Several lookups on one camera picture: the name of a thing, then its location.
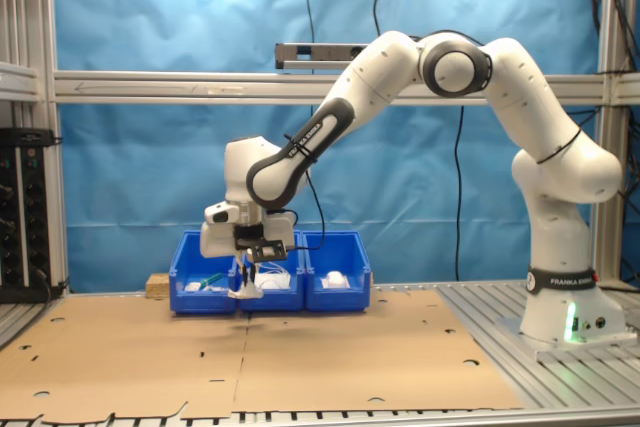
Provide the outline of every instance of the white object in bin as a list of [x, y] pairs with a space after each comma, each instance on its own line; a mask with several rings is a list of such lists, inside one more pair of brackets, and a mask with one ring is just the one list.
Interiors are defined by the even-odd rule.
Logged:
[[198, 292], [200, 290], [200, 282], [190, 282], [184, 287], [185, 292]]
[[332, 270], [322, 280], [322, 287], [324, 289], [349, 289], [349, 279], [342, 275], [337, 270]]
[[263, 290], [286, 290], [291, 285], [289, 272], [259, 272], [256, 274], [256, 287]]
[[227, 295], [232, 299], [261, 299], [264, 296], [264, 292], [249, 281], [246, 285], [241, 283], [236, 292], [230, 290]]

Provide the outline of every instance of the brown cardboard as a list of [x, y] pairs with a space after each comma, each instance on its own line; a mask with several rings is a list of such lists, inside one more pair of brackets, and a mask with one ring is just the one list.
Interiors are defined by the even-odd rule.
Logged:
[[169, 298], [169, 274], [151, 274], [145, 286], [147, 299]]
[[174, 317], [168, 301], [72, 297], [0, 352], [0, 417], [166, 417], [187, 402], [185, 417], [226, 417], [246, 329], [243, 318]]
[[521, 406], [435, 292], [377, 293], [367, 313], [250, 321], [72, 297], [0, 351], [0, 418], [167, 417], [185, 403], [182, 418]]
[[233, 410], [521, 406], [453, 312], [427, 291], [377, 293], [366, 314], [254, 316]]

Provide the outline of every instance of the franka emika robot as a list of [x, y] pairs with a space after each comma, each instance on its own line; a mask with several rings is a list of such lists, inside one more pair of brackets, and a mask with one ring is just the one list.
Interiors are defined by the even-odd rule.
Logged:
[[618, 159], [565, 113], [529, 53], [513, 39], [477, 46], [442, 32], [419, 41], [387, 32], [340, 75], [311, 119], [280, 148], [263, 137], [225, 150], [226, 199], [205, 210], [204, 257], [233, 255], [242, 266], [236, 298], [261, 297], [255, 267], [295, 248], [294, 216], [282, 208], [334, 142], [362, 127], [409, 84], [448, 97], [481, 92], [522, 150], [512, 171], [531, 222], [529, 291], [520, 333], [554, 347], [629, 339], [621, 307], [596, 285], [589, 230], [576, 203], [604, 202], [621, 185]]

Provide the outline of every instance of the aluminum platform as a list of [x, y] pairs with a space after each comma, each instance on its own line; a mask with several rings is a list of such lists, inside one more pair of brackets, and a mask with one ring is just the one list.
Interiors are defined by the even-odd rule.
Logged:
[[[111, 418], [84, 427], [640, 425], [640, 345], [556, 353], [536, 362], [514, 347], [500, 325], [501, 319], [522, 315], [526, 300], [524, 282], [395, 284], [379, 285], [375, 289], [438, 291], [510, 382], [526, 408], [510, 411], [259, 412], [234, 413], [228, 419], [194, 421], [182, 421], [179, 416]], [[609, 295], [625, 308], [630, 323], [640, 326], [640, 295], [617, 292], [609, 292]], [[0, 346], [23, 328], [38, 313], [39, 307], [0, 306]], [[0, 427], [38, 427], [39, 424], [37, 419], [0, 420]]]

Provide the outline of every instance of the blue bin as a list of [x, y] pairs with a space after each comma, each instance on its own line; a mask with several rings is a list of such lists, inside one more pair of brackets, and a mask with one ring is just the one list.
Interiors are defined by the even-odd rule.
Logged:
[[[303, 245], [320, 245], [322, 232], [303, 232]], [[305, 250], [307, 270], [305, 304], [314, 312], [354, 312], [369, 307], [371, 266], [360, 234], [356, 231], [326, 232], [324, 245]], [[346, 276], [349, 288], [325, 289], [322, 279], [333, 270]]]
[[[302, 236], [300, 232], [294, 232], [296, 245], [302, 245]], [[294, 250], [289, 252], [287, 260], [273, 262], [284, 267], [289, 275], [291, 275], [291, 283], [288, 289], [282, 290], [263, 290], [264, 296], [261, 299], [245, 299], [240, 300], [238, 305], [246, 312], [253, 311], [286, 311], [297, 312], [304, 309], [304, 251]], [[248, 266], [247, 257], [243, 257], [243, 262]], [[242, 273], [240, 266], [234, 262], [234, 268], [237, 275], [237, 287], [242, 283]]]
[[[200, 282], [213, 274], [226, 274], [213, 287], [221, 291], [185, 292], [191, 282]], [[233, 256], [206, 259], [200, 253], [200, 231], [187, 230], [173, 256], [169, 270], [171, 310], [177, 314], [232, 314], [238, 301], [230, 298], [229, 289], [235, 288], [236, 270]]]

